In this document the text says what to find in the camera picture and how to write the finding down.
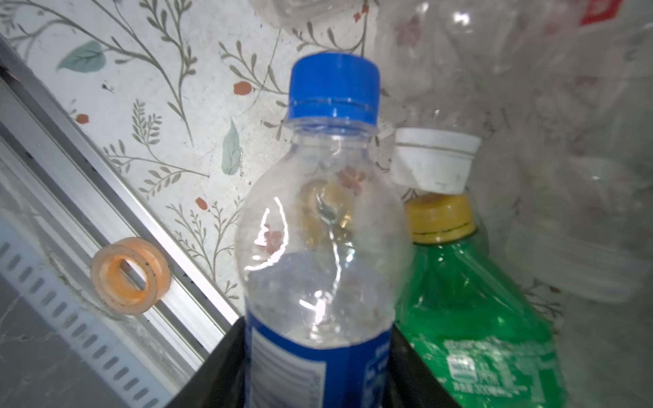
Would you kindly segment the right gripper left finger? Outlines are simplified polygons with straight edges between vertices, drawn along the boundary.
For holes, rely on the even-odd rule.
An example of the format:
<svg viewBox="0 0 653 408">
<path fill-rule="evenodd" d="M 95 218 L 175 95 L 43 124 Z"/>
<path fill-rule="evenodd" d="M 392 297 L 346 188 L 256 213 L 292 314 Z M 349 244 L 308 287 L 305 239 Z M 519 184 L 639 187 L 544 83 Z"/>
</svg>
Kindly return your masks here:
<svg viewBox="0 0 653 408">
<path fill-rule="evenodd" d="M 245 318 L 239 318 L 166 408 L 245 406 Z"/>
</svg>

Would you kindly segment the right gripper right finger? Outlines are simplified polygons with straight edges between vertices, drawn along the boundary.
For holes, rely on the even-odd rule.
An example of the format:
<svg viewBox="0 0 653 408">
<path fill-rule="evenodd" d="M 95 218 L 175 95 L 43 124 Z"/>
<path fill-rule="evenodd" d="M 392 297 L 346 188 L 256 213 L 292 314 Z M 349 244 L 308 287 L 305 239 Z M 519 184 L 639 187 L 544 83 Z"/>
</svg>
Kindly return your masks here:
<svg viewBox="0 0 653 408">
<path fill-rule="evenodd" d="M 390 408 L 459 408 L 397 326 L 391 330 L 384 406 Z"/>
</svg>

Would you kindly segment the green sprite bottle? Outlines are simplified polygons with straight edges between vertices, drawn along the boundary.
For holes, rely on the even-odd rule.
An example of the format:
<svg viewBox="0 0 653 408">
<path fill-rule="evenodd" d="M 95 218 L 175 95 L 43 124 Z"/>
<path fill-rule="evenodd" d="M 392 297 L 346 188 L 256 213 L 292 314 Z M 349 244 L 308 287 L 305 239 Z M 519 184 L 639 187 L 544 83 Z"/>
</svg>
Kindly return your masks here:
<svg viewBox="0 0 653 408">
<path fill-rule="evenodd" d="M 396 324 L 462 407 L 562 407 L 550 323 L 476 243 L 469 198 L 406 204 L 415 257 Z"/>
</svg>

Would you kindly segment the blue label clear bottle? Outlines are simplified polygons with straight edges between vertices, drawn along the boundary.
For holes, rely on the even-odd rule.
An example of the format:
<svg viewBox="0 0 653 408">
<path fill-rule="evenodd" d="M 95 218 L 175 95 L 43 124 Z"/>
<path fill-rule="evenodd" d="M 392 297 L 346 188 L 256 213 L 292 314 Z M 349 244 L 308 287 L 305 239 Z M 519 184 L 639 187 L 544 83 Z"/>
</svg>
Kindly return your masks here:
<svg viewBox="0 0 653 408">
<path fill-rule="evenodd" d="M 413 260 L 401 198 L 369 154 L 379 70 L 352 54 L 292 68 L 287 155 L 236 229 L 248 407 L 379 407 Z"/>
</svg>

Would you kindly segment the red label clear bottle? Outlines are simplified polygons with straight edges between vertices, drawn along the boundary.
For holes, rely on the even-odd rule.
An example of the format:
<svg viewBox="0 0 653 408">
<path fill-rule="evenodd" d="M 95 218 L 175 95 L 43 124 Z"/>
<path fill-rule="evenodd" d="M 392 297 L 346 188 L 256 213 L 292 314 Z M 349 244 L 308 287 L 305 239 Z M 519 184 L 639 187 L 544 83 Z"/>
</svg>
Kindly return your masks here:
<svg viewBox="0 0 653 408">
<path fill-rule="evenodd" d="M 652 129 L 649 1 L 385 1 L 382 116 L 549 139 Z"/>
</svg>

